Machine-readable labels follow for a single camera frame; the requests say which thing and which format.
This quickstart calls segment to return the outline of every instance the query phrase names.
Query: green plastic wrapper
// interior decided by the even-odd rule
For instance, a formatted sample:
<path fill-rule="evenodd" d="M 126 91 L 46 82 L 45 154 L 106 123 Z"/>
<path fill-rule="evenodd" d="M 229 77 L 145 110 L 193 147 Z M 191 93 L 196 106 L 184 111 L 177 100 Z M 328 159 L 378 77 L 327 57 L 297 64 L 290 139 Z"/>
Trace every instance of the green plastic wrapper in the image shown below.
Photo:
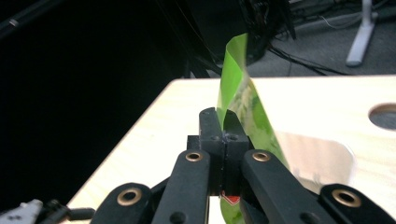
<path fill-rule="evenodd" d="M 232 110 L 241 121 L 253 146 L 272 152 L 288 167 L 256 88 L 247 72 L 247 43 L 248 35 L 243 34 L 231 39 L 226 46 L 217 106 L 220 126 L 223 129 L 227 109 Z M 237 199 L 235 197 L 220 199 L 221 213 L 227 224 L 245 223 Z"/>

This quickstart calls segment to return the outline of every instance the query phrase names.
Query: dark background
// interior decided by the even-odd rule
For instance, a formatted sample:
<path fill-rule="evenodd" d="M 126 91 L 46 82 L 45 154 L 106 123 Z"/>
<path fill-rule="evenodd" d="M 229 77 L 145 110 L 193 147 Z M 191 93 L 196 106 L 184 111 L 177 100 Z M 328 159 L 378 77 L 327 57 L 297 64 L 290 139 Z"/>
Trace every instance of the dark background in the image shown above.
<path fill-rule="evenodd" d="M 33 199 L 66 204 L 184 75 L 152 2 L 60 2 L 0 39 L 0 211 Z"/>

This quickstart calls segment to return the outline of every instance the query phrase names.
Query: black cable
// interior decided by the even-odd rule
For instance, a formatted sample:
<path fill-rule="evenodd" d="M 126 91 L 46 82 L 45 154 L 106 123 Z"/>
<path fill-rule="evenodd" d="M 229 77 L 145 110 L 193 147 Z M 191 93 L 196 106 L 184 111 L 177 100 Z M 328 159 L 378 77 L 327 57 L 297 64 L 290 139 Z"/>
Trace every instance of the black cable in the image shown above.
<path fill-rule="evenodd" d="M 314 71 L 315 73 L 317 73 L 318 75 L 321 75 L 321 76 L 328 76 L 328 74 L 326 74 L 324 72 L 330 72 L 330 73 L 334 73 L 334 74 L 338 74 L 338 75 L 342 75 L 342 76 L 350 76 L 350 74 L 331 69 L 331 68 L 321 65 L 319 63 L 314 63 L 314 62 L 308 61 L 307 59 L 302 59 L 297 56 L 293 56 L 293 55 L 288 54 L 285 51 L 283 51 L 281 49 L 277 49 L 273 46 L 270 46 L 268 51 L 274 53 L 276 56 L 278 56 L 282 59 L 285 59 L 291 63 L 297 63 L 301 66 L 304 66 L 307 69 Z"/>

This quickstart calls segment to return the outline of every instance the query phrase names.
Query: light wood tabletop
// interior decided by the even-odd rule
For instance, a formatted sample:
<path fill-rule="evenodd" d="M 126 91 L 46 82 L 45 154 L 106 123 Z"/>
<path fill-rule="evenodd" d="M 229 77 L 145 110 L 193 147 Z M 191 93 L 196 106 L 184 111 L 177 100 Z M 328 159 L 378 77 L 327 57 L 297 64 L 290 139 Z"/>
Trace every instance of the light wood tabletop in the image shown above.
<path fill-rule="evenodd" d="M 396 76 L 266 77 L 253 81 L 281 146 L 299 154 L 307 147 L 295 144 L 299 141 L 295 136 L 300 135 L 333 140 L 350 149 L 353 160 L 335 157 L 334 166 L 337 160 L 349 162 L 340 164 L 347 168 L 348 185 L 396 218 L 396 130 L 377 127 L 369 120 L 370 112 L 379 105 L 384 106 L 378 111 L 396 111 Z M 187 135 L 198 134 L 199 112 L 216 106 L 218 94 L 219 79 L 171 82 L 68 206 L 96 209 L 119 185 L 135 182 L 151 188 L 163 181 L 171 174 L 178 154 L 186 149 Z M 319 163 L 326 160 L 306 156 Z M 211 199 L 209 223 L 220 223 L 219 207 L 212 203 L 218 203 L 217 198 Z"/>

